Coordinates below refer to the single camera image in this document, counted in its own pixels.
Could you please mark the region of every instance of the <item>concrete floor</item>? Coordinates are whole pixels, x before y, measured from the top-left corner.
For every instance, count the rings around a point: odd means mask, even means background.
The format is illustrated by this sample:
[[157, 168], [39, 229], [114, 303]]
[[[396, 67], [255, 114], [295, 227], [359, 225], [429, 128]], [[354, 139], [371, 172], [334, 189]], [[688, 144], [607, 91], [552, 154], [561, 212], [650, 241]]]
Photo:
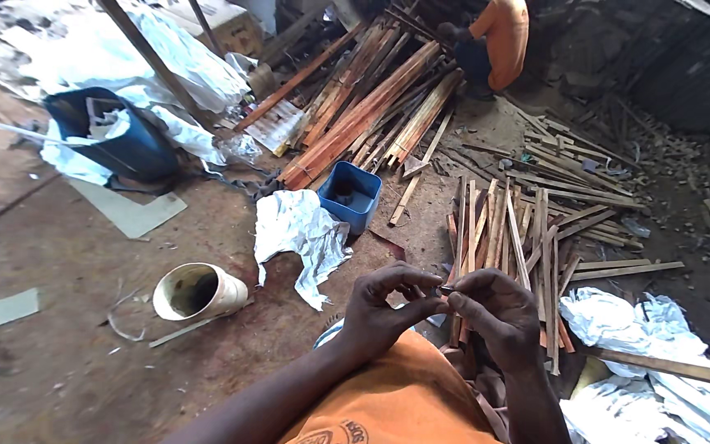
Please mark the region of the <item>concrete floor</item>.
[[[0, 110], [18, 121], [43, 116], [39, 108], [24, 106], [1, 91]], [[449, 134], [443, 146], [459, 141], [498, 147], [521, 143], [521, 121], [494, 104], [465, 102], [451, 127], [462, 125], [476, 132]], [[34, 152], [7, 150], [11, 138], [0, 131], [0, 205], [32, 186], [26, 175], [41, 167]], [[405, 215], [399, 227], [387, 227], [387, 220], [405, 185], [395, 176], [383, 177], [373, 233], [364, 233], [353, 244], [353, 258], [321, 285], [334, 303], [322, 313], [293, 290], [302, 269], [295, 254], [270, 260], [266, 286], [255, 289], [254, 207], [242, 193], [221, 183], [195, 181], [178, 190], [188, 208], [148, 233], [149, 243], [126, 239], [62, 179], [29, 197], [0, 219], [0, 298], [39, 288], [41, 301], [38, 314], [0, 327], [0, 443], [158, 440], [305, 353], [326, 320], [344, 310], [353, 281], [400, 256], [380, 237], [403, 247], [408, 262], [445, 275], [442, 264], [450, 263], [451, 253], [444, 218], [451, 211], [456, 177], [467, 174], [480, 187], [486, 182], [448, 159], [444, 150], [436, 156], [451, 177], [424, 173], [407, 207], [410, 217]], [[49, 169], [42, 168], [40, 174], [47, 174]], [[654, 191], [685, 193], [663, 185]], [[676, 198], [681, 207], [696, 202], [685, 194]], [[709, 266], [695, 251], [681, 253], [676, 247], [681, 243], [674, 232], [655, 229], [644, 256], [681, 258], [693, 269], [696, 288], [707, 289], [710, 299]], [[581, 243], [581, 251], [589, 259], [596, 257], [591, 243]], [[610, 259], [617, 254], [635, 257], [624, 251], [611, 254]], [[158, 348], [148, 348], [148, 341], [184, 324], [157, 318], [149, 303], [124, 303], [115, 317], [129, 333], [137, 335], [145, 328], [144, 341], [124, 340], [106, 324], [119, 280], [124, 282], [123, 294], [135, 289], [140, 289], [137, 296], [149, 294], [167, 271], [190, 261], [222, 266], [249, 286], [255, 303]], [[648, 278], [618, 281], [623, 289], [637, 291]], [[607, 282], [589, 284], [616, 291]], [[689, 308], [690, 320], [707, 339], [710, 302], [687, 285], [681, 273], [666, 273], [653, 287]], [[425, 324], [419, 327], [427, 338], [436, 343], [445, 338]], [[119, 351], [110, 354], [116, 348]]]

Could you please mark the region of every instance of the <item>small dark object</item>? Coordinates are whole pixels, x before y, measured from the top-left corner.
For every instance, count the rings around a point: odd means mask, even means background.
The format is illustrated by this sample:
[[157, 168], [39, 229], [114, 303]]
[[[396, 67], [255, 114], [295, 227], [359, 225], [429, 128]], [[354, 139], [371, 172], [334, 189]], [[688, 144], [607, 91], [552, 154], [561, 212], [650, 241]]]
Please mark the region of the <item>small dark object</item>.
[[345, 180], [333, 184], [334, 201], [343, 206], [353, 203], [353, 186]]

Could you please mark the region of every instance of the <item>orange shirt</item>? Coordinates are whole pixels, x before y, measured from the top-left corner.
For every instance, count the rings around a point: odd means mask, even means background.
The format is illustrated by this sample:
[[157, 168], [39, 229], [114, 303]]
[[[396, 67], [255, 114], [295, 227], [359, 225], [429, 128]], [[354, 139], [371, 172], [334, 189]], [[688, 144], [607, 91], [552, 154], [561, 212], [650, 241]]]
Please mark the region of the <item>orange shirt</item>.
[[385, 356], [333, 388], [279, 442], [498, 441], [459, 373], [428, 340], [406, 331]]
[[478, 39], [487, 36], [487, 52], [492, 72], [490, 88], [499, 91], [522, 72], [528, 45], [528, 6], [525, 0], [491, 0], [478, 19], [470, 25]]

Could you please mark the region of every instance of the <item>paper scrap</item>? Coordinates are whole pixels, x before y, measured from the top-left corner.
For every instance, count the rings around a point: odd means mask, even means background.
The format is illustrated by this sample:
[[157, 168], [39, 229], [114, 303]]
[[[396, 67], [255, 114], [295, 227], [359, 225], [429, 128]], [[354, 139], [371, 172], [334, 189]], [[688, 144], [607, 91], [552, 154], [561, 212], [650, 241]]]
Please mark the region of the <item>paper scrap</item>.
[[316, 286], [352, 257], [352, 248], [344, 246], [349, 232], [350, 224], [336, 222], [320, 207], [315, 191], [276, 191], [262, 197], [256, 202], [254, 245], [259, 285], [267, 278], [264, 262], [282, 251], [294, 251], [303, 260], [295, 290], [315, 310], [322, 311], [322, 304], [330, 301]]
[[174, 193], [143, 206], [100, 185], [75, 178], [68, 182], [129, 238], [144, 236], [188, 207]]
[[0, 325], [39, 311], [37, 288], [18, 293], [15, 296], [0, 299]]

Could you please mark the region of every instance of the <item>wooden post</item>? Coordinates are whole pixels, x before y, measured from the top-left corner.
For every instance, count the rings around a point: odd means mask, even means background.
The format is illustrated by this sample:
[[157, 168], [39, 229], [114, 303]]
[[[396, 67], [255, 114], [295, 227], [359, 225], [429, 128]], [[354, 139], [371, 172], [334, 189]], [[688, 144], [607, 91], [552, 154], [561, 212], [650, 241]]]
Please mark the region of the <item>wooden post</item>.
[[139, 51], [142, 57], [149, 63], [152, 67], [155, 75], [169, 88], [169, 91], [177, 97], [183, 108], [193, 117], [199, 125], [206, 131], [213, 132], [214, 127], [208, 118], [205, 111], [199, 108], [196, 101], [188, 93], [188, 90], [180, 83], [177, 76], [174, 75], [169, 68], [160, 59], [158, 53], [150, 46], [147, 39], [141, 35], [141, 31], [128, 17], [127, 13], [124, 12], [122, 6], [117, 3], [117, 0], [98, 0], [98, 4], [106, 11], [114, 23], [117, 24], [119, 29], [122, 31], [125, 37], [128, 38], [130, 43]]
[[207, 18], [204, 16], [204, 13], [202, 12], [202, 8], [199, 7], [199, 3], [196, 0], [188, 0], [188, 3], [191, 4], [191, 9], [193, 9], [193, 14], [196, 15], [196, 19], [199, 21], [199, 25], [202, 26], [202, 30], [204, 31], [204, 35], [207, 36], [207, 38], [210, 40], [210, 45], [212, 45], [213, 52], [215, 53], [216, 56], [219, 56], [221, 60], [223, 60], [223, 56], [226, 56], [226, 51], [223, 51], [221, 49], [221, 45], [218, 44], [218, 40], [215, 39], [215, 36], [212, 35], [212, 30], [210, 29], [210, 24], [207, 23]]

